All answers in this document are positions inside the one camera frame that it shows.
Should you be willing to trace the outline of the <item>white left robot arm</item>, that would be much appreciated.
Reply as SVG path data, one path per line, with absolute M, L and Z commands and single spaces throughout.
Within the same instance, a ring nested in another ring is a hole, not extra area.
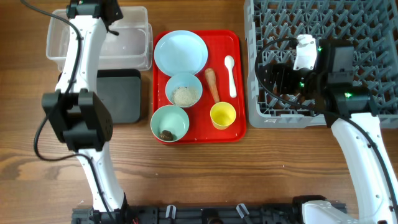
M 128 223 L 128 204 L 109 153 L 113 121 L 97 92 L 100 52 L 109 26 L 123 18 L 117 1 L 71 1 L 65 66 L 53 93 L 42 97 L 49 122 L 72 157 L 80 161 L 93 194 L 95 223 Z

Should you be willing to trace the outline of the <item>brown food scrap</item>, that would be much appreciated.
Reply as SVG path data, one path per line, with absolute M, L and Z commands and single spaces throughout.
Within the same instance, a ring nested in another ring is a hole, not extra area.
M 163 130 L 160 134 L 159 134 L 159 138 L 163 141 L 173 141 L 174 140 L 174 136 L 173 134 L 168 131 L 168 130 Z

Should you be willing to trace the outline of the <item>mint green bowl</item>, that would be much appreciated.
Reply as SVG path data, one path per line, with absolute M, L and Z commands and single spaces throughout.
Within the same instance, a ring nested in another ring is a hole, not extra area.
M 150 128 L 152 134 L 162 142 L 177 142 L 181 140 L 188 132 L 190 120 L 188 114 L 180 107 L 175 105 L 166 105 L 157 109 L 152 115 Z M 163 141 L 159 138 L 159 134 L 163 130 L 170 131 L 173 141 Z

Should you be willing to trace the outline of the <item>white rice pile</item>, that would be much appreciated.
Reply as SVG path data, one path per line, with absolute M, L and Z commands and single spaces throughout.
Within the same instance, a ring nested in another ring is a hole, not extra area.
M 190 87 L 178 87 L 172 93 L 172 100 L 178 106 L 191 106 L 199 99 L 197 90 Z

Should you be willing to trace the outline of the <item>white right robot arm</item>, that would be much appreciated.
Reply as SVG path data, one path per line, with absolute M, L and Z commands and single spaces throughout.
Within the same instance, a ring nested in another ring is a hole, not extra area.
M 300 93 L 313 100 L 346 159 L 359 209 L 359 223 L 397 222 L 397 177 L 381 136 L 379 112 L 371 91 L 355 86 L 354 47 L 348 40 L 288 38 L 296 49 L 293 65 L 254 62 L 255 76 L 271 97 Z

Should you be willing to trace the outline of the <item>yellow plastic cup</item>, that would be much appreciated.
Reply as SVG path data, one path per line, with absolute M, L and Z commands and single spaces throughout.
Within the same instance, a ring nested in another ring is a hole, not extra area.
M 210 117 L 216 129 L 224 130 L 235 122 L 237 113 L 233 105 L 221 101 L 211 107 Z

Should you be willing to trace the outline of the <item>light blue bowl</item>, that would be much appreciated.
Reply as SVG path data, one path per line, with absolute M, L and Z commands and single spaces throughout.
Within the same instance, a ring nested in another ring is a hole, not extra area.
M 168 82 L 165 86 L 166 97 L 173 105 L 176 105 L 176 104 L 172 100 L 172 93 L 173 93 L 174 89 L 176 89 L 178 87 L 190 87 L 190 88 L 196 89 L 198 96 L 199 96 L 198 101 L 200 100 L 200 98 L 203 94 L 203 87 L 202 87 L 201 81 L 196 76 L 191 75 L 189 73 L 181 73 L 178 75 L 174 75 L 168 80 Z M 189 108 L 189 107 L 192 107 L 193 105 L 179 106 L 179 107 Z

